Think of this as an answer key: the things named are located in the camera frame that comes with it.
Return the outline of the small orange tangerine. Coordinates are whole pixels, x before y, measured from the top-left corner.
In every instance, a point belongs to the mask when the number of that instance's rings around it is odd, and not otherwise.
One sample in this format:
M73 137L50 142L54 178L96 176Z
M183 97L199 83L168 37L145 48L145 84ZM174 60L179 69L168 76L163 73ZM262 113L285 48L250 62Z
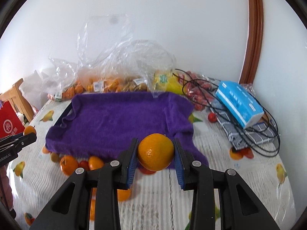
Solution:
M35 130L34 126L29 125L29 126L25 127L25 129L23 131L23 135L26 136L26 135L28 135L30 133L36 134L36 130Z

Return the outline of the small orange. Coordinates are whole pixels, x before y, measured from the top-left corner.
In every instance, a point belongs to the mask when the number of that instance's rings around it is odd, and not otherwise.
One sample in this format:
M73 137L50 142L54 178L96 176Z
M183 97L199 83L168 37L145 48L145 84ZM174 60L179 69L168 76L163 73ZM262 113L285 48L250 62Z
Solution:
M96 156L91 156L88 159L88 166L90 170L97 170L104 166L104 162Z

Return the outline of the small red tomato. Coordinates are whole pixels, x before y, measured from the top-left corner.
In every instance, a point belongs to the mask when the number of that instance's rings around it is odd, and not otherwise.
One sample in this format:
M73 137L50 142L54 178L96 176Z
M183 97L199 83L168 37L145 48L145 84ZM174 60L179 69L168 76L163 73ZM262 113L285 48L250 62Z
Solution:
M86 171L90 171L89 164L87 160L82 160L78 163L79 168L83 168Z

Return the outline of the greenish small kumquat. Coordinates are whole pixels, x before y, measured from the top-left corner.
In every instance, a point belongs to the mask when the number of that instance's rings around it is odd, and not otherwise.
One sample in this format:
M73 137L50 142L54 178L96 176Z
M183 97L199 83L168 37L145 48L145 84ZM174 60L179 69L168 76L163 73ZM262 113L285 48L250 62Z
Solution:
M59 160L60 160L59 154L58 154L58 153L52 152L52 153L50 154L50 159L51 159L51 161L54 162L54 163L59 162Z

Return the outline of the large orange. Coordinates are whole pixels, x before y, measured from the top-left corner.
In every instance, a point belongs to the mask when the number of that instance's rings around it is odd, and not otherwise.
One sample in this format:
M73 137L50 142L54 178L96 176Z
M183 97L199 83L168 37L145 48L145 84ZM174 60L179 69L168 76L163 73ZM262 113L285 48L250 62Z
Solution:
M161 171L167 168L174 158L174 144L167 136L153 133L141 140L137 154L144 168Z

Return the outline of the bag of red fruits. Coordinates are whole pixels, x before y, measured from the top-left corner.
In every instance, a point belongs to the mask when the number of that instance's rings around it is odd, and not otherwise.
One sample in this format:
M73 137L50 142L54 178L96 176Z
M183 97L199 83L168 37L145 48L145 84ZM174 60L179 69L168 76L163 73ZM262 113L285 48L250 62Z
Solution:
M202 111L211 106L214 101L214 91L216 85L208 78L193 73L183 72L182 92L184 96L193 104L196 111Z

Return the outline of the wooden chair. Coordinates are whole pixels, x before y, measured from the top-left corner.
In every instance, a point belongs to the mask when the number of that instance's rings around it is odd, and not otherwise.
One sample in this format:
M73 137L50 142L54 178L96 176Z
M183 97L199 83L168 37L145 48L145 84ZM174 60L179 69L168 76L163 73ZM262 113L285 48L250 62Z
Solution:
M25 97L22 95L22 92L19 90L20 85L23 83L23 79L19 79L10 89L1 94L1 101L8 101L15 112L23 114L28 122L31 122L34 118L34 111L32 106Z

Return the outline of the purple towel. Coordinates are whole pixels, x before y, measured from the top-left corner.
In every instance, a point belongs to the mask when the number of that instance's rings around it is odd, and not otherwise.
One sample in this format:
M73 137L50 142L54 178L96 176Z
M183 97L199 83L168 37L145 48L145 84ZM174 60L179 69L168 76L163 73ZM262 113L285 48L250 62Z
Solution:
M45 146L51 152L74 157L116 159L134 138L153 133L178 138L183 149L207 165L208 160L192 141L194 129L188 120L192 103L171 92L156 98L150 92L79 94L72 111L50 127Z

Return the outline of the white plastic bag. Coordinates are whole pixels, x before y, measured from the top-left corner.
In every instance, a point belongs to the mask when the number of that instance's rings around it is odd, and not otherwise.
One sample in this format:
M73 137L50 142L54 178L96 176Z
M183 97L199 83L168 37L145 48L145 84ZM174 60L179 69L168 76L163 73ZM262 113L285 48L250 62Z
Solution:
M43 80L37 71L23 79L19 87L23 97L38 111L48 101L48 94L42 89Z

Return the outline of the black tray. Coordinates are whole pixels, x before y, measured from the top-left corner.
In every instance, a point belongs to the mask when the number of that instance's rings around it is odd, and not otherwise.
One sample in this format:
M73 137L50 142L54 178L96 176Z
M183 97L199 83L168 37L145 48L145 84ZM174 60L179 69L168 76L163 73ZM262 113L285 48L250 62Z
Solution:
M55 126L60 126L62 124L62 120L70 115L72 113L72 104L70 103L65 110L62 112L62 114L59 116L59 118L57 119L57 121L55 122Z

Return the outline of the small red fruit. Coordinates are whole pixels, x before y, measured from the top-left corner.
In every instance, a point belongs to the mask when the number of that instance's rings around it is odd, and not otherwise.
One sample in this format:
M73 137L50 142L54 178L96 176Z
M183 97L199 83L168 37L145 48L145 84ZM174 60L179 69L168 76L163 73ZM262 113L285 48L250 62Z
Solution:
M211 123L217 122L217 116L215 113L211 112L208 114L208 121Z

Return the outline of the clear bag of tangerines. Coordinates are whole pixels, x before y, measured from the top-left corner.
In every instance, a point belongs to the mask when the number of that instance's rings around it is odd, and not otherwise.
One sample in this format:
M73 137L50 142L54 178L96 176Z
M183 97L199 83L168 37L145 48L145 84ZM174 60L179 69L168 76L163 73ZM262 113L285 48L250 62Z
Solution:
M50 62L54 70L43 80L43 90L48 94L49 99L62 102L85 92L78 79L76 63L57 58L50 58Z

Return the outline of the blue tissue pack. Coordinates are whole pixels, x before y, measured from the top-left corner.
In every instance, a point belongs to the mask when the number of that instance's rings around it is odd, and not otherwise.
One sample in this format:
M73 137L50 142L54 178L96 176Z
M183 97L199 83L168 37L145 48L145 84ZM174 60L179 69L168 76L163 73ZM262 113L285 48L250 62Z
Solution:
M215 95L243 129L255 125L264 115L263 107L236 82L221 81Z

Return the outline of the yellow snack bag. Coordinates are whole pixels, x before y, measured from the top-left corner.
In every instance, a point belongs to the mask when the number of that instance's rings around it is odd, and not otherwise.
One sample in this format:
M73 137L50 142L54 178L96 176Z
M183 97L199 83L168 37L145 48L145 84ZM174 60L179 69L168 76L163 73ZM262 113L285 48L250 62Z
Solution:
M153 77L154 90L183 95L184 78L180 73L156 71Z

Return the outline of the brown wooden door frame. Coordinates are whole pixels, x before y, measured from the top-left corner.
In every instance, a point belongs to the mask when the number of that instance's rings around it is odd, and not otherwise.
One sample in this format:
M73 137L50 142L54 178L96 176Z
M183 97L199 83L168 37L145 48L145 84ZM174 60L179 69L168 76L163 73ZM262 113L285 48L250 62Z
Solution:
M263 0L248 0L248 38L239 83L253 83L262 49L264 30Z

